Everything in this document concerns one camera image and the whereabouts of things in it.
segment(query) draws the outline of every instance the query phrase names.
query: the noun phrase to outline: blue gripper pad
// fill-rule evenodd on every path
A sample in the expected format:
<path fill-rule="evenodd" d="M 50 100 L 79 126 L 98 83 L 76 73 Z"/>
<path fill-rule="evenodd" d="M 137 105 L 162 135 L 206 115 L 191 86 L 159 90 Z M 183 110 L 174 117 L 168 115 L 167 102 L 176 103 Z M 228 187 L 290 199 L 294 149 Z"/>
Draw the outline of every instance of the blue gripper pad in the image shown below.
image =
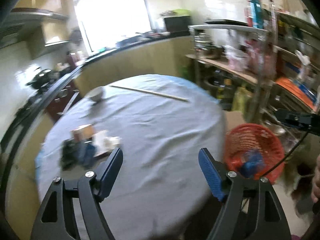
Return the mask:
<path fill-rule="evenodd" d="M 220 175 L 203 150 L 199 151 L 198 160 L 213 196 L 221 202 L 226 194 L 222 191 Z"/>

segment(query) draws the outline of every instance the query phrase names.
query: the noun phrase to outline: plastic basket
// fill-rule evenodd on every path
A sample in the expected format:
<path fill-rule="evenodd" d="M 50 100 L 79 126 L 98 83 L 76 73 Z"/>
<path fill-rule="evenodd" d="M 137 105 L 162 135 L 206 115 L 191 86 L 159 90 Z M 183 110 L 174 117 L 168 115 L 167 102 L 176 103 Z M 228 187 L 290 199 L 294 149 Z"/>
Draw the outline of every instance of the plastic basket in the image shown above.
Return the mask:
<path fill-rule="evenodd" d="M 259 177 L 284 158 L 284 150 L 280 140 L 268 129 L 259 124 L 246 123 L 231 130 L 226 136 L 224 161 L 231 171 L 238 171 L 232 161 L 241 157 L 251 149 L 258 149 L 263 157 L 265 167 L 255 174 Z M 273 184 L 284 168 L 279 165 L 266 177 Z"/>

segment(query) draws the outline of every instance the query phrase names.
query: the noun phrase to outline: white cloth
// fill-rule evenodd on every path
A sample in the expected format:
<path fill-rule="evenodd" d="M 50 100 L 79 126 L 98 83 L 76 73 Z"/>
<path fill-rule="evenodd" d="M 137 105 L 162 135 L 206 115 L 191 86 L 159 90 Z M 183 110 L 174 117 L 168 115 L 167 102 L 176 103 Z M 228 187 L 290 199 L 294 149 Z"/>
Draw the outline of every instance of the white cloth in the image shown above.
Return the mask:
<path fill-rule="evenodd" d="M 180 230 L 203 207 L 209 187 L 198 164 L 207 147 L 216 160 L 223 156 L 224 114 L 216 100 L 180 78 L 144 75 L 114 85 L 152 90 L 187 98 L 190 102 L 105 87 L 104 99 L 82 99 L 48 133 L 41 159 L 38 190 L 43 200 L 56 175 L 79 178 L 85 170 L 59 167 L 63 140 L 69 131 L 93 124 L 122 138 L 124 161 L 111 194 L 101 209 L 116 239 L 149 239 Z M 79 232 L 86 239 L 81 210 L 75 204 Z"/>

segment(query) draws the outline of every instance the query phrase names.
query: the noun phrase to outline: round table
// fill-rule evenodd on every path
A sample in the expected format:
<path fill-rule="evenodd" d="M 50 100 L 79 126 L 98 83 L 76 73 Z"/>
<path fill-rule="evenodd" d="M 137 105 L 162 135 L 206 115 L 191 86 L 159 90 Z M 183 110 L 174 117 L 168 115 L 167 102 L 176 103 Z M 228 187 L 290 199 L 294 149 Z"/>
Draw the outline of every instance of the round table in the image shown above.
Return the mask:
<path fill-rule="evenodd" d="M 52 178 L 76 179 L 86 170 L 62 171 L 61 144 L 70 131 L 93 124 L 96 131 L 122 138 L 124 161 L 111 194 L 101 209 L 116 239 L 150 239 L 172 235 L 210 197 L 198 164 L 207 147 L 221 160 L 224 114 L 217 101 L 181 78 L 143 75 L 113 83 L 186 98 L 189 102 L 106 86 L 101 102 L 87 98 L 74 105 L 47 134 L 38 177 L 42 200 Z M 88 239 L 79 203 L 74 201 L 79 233 Z"/>

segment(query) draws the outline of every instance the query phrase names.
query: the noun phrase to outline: human hand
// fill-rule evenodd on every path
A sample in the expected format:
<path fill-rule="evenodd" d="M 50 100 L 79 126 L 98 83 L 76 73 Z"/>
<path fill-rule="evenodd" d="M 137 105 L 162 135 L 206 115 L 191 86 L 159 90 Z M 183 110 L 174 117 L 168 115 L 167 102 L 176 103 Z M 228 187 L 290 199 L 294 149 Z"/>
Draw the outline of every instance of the human hand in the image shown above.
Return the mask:
<path fill-rule="evenodd" d="M 315 176 L 312 179 L 311 198 L 314 203 L 317 203 L 320 198 L 320 155 L 317 158 Z"/>

